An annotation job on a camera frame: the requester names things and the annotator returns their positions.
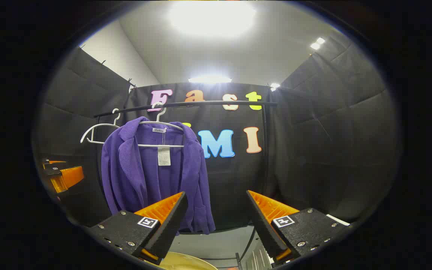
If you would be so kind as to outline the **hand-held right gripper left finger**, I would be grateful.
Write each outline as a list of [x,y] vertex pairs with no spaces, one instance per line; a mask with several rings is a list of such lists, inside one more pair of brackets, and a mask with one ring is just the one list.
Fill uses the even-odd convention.
[[108,248],[159,265],[179,231],[187,208],[186,193],[179,192],[137,212],[122,210],[89,227],[88,233]]

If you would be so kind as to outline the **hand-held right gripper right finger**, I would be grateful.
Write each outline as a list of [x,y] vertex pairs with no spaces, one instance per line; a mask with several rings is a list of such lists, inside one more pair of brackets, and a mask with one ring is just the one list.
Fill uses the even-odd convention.
[[297,210],[251,190],[247,198],[251,221],[276,266],[312,256],[351,229],[350,223],[313,207]]

